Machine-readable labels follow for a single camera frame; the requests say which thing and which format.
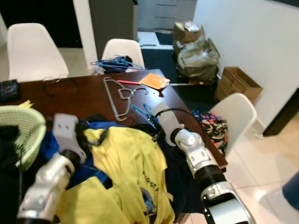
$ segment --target black door frame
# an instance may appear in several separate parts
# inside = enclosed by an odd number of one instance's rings
[[[299,112],[299,88],[263,132],[263,136],[278,135]]]

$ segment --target cardboard box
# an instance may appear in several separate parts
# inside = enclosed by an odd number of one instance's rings
[[[173,39],[181,44],[191,43],[196,41],[201,35],[202,29],[198,28],[195,31],[185,29],[185,23],[176,22],[173,28]]]
[[[238,67],[224,68],[223,75],[215,92],[215,97],[223,100],[233,93],[244,94],[255,103],[263,88]]]

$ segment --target black cable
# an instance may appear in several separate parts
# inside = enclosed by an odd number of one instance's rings
[[[19,184],[19,207],[22,202],[22,177],[23,177],[23,169],[22,169],[22,153],[23,149],[21,149],[21,154],[20,154],[20,164],[19,164],[19,178],[20,178],[20,184]]]
[[[181,112],[184,112],[184,113],[187,113],[187,114],[191,115],[197,121],[197,123],[199,124],[199,126],[201,128],[201,131],[202,131],[202,133],[204,135],[203,142],[204,142],[204,144],[206,146],[206,132],[204,131],[204,129],[203,129],[201,123],[198,121],[198,119],[193,114],[189,113],[188,111],[185,111],[184,109],[180,109],[180,108],[168,108],[168,109],[164,109],[164,110],[159,111],[154,117],[157,118],[162,113],[168,112],[168,111],[181,111]]]

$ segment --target mesh basket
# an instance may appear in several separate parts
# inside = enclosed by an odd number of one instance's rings
[[[15,150],[19,157],[22,154],[22,169],[24,171],[36,159],[46,132],[45,124],[45,118],[34,109],[20,106],[0,106],[0,125],[19,126],[20,135],[15,142]]]

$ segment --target floor tile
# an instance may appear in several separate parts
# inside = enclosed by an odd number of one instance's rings
[[[6,48],[1,48],[0,52],[0,81],[8,80],[9,60]]]
[[[203,214],[193,213],[191,214],[193,224],[206,224],[206,219]]]
[[[235,150],[232,150],[227,155],[226,160],[228,161],[228,166],[224,175],[227,181],[231,182],[235,188],[256,186],[256,182]]]
[[[191,219],[191,216],[189,216],[188,219],[186,220],[186,222],[180,223],[180,224],[197,224],[197,223],[193,222]]]
[[[58,48],[62,57],[77,57],[82,48]]]
[[[299,132],[299,119],[293,118],[286,127],[281,131],[281,134],[292,134],[294,132]]]
[[[77,56],[76,57],[73,57],[73,56],[64,56],[63,59],[65,61],[67,69],[70,72],[70,70],[72,69],[72,67],[73,67],[73,65],[75,63],[75,60],[77,59]]]
[[[281,223],[298,224],[299,211],[295,210],[285,199],[281,184],[271,184],[259,187],[264,191],[264,197],[269,202],[272,210],[277,214]]]
[[[247,206],[257,224],[280,224],[281,221],[263,197],[264,191],[258,187],[237,190],[240,198]]]
[[[159,45],[159,40],[155,32],[138,32],[139,44],[154,44]]]
[[[294,152],[295,154],[299,154],[298,137],[299,137],[299,130],[297,132],[279,134],[277,136],[277,138],[280,140],[280,142],[285,147],[292,150],[292,152]]]
[[[285,182],[299,170],[299,155],[284,146],[277,137],[242,137],[236,152],[258,185]]]
[[[83,48],[80,49],[80,51],[79,51],[79,53],[78,53],[78,57],[84,57],[84,58],[85,58]]]
[[[172,50],[172,45],[160,45],[155,32],[138,32],[139,44],[142,49],[165,49]]]
[[[86,60],[84,57],[77,57],[68,77],[78,77],[78,76],[87,76],[89,74],[89,70],[87,69]]]

